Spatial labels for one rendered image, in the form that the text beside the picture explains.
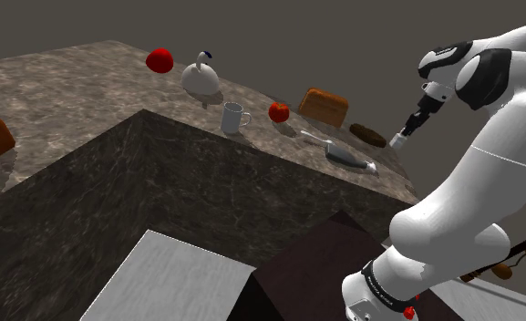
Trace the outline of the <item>black rod with brown knobs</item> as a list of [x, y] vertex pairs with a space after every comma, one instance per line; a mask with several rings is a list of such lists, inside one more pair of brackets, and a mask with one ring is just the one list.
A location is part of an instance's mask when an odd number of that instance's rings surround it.
[[[518, 256], [518, 260], [516, 261], [515, 264], [506, 265], [504, 263], [505, 261], [515, 256]], [[525, 256], [526, 256], [526, 240], [513, 246], [508, 256], [502, 261], [496, 264], [490, 264], [490, 265], [481, 267], [468, 274], [464, 274], [460, 277], [460, 280], [463, 281], [464, 283], [468, 283], [472, 281], [473, 279], [480, 277], [481, 274], [484, 273], [485, 271], [489, 271], [489, 270], [491, 270], [497, 277], [499, 277], [499, 279], [502, 279], [502, 280], [510, 279], [512, 277], [512, 267], [517, 266]]]

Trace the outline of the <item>red apple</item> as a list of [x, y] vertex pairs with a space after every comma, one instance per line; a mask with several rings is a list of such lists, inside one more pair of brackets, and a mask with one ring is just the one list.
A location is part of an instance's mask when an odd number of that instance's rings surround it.
[[172, 54], [164, 47], [159, 47], [150, 52], [145, 63], [151, 71], [160, 74], [170, 72], [174, 66]]

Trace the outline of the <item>red tomato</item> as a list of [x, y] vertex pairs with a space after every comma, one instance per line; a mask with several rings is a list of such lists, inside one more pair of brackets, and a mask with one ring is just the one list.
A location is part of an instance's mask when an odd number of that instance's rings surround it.
[[282, 123], [289, 119], [290, 109], [282, 103], [274, 102], [268, 109], [268, 116], [275, 123]]

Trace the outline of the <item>brown bread loaf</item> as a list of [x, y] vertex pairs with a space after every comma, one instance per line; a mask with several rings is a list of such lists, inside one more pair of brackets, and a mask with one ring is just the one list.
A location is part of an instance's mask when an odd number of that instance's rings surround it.
[[298, 108], [302, 116], [341, 128], [349, 109], [346, 98], [320, 88], [309, 88]]

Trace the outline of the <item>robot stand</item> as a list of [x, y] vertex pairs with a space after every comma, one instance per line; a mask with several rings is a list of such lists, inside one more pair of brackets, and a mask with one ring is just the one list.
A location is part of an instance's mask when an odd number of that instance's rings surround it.
[[348, 321], [343, 279], [384, 251], [337, 212], [256, 268], [226, 321]]

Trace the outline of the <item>white kettle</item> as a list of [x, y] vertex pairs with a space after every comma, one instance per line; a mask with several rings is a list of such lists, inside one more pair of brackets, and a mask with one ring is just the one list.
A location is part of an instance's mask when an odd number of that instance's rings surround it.
[[219, 77], [208, 64], [212, 54], [201, 51], [196, 61], [183, 70], [180, 83], [182, 87], [194, 94], [213, 95], [219, 91]]

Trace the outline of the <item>white mug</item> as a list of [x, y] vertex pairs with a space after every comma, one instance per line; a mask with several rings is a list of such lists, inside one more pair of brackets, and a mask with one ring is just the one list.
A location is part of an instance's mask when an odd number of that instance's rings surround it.
[[236, 102], [225, 102], [222, 109], [221, 130], [226, 134], [234, 134], [240, 127], [247, 126], [252, 121], [252, 115]]

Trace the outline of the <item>grey and white kitchen spatula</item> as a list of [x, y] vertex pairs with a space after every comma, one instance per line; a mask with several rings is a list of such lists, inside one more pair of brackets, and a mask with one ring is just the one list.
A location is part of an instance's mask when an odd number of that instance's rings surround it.
[[325, 157], [327, 159], [340, 163], [342, 165], [351, 167], [351, 168], [357, 168], [357, 169], [365, 170], [371, 173], [377, 173], [377, 168], [374, 162], [367, 161], [367, 160], [360, 160], [356, 158], [348, 150], [344, 150], [343, 148], [337, 146], [332, 140], [321, 139], [309, 133], [306, 130], [301, 130], [301, 133], [308, 137], [311, 137], [313, 139], [316, 139], [316, 140], [319, 140], [325, 143]]

